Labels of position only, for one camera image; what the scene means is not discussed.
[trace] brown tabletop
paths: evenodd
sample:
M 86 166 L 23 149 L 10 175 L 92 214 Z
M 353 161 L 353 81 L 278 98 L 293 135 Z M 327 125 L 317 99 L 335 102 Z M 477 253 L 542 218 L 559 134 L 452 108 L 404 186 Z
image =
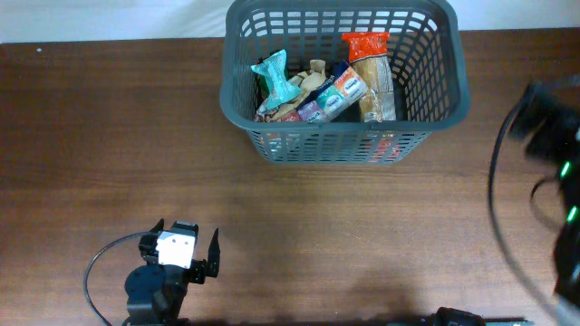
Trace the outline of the brown tabletop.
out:
M 508 110 L 533 78 L 580 72 L 580 30 L 462 33 L 471 111 L 391 167 L 271 165 L 218 103 L 222 39 L 0 45 L 0 324 L 99 325 L 82 296 L 96 252 L 160 218 L 220 229 L 221 271 L 190 285 L 194 321 L 346 321 L 440 306 L 552 322 L 492 237 L 486 177 Z M 561 95 L 570 101 L 573 91 Z M 528 193 L 553 167 L 508 141 L 498 213 L 547 295 L 555 235 Z M 562 219 L 556 187 L 538 203 Z M 115 324 L 137 242 L 89 280 Z

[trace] white background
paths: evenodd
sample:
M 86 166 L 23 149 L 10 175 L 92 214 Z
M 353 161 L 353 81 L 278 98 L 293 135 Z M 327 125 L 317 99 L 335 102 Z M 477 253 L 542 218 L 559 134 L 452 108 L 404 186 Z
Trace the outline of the white background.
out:
M 0 43 L 224 36 L 232 2 L 0 0 Z M 461 30 L 580 26 L 580 0 L 449 2 Z

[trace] plastic basket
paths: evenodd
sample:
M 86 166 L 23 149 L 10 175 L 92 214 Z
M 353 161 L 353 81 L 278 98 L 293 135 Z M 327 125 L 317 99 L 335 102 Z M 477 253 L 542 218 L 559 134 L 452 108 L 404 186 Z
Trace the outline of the plastic basket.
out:
M 327 67 L 347 59 L 345 32 L 385 31 L 401 120 L 253 122 L 260 102 L 250 65 L 258 58 L 286 49 L 294 75 L 311 59 Z M 442 0 L 237 0 L 227 12 L 220 105 L 271 162 L 392 164 L 468 113 L 457 16 Z

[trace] green light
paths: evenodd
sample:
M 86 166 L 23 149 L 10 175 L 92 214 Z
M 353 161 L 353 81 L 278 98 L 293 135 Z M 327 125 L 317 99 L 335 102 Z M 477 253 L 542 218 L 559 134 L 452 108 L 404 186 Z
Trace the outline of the green light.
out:
M 568 214 L 568 218 L 566 219 L 566 221 L 568 221 L 568 223 L 574 221 L 574 219 L 576 218 L 576 211 L 578 210 L 578 208 L 576 206 L 573 206 L 572 209 L 570 209 L 570 214 Z
M 570 169 L 570 162 L 566 162 L 564 164 L 564 167 L 562 168 L 562 172 L 560 172 L 560 177 L 564 177 L 566 175 L 566 173 L 568 173 L 569 169 Z

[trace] purple package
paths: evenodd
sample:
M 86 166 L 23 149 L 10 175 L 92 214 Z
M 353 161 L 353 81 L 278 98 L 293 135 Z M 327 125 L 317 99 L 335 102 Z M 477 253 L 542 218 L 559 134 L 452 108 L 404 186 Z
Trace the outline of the purple package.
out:
M 298 110 L 298 115 L 302 121 L 308 122 L 324 122 L 326 120 L 326 115 L 318 106 L 316 101 L 311 101 L 306 103 L 302 108 Z

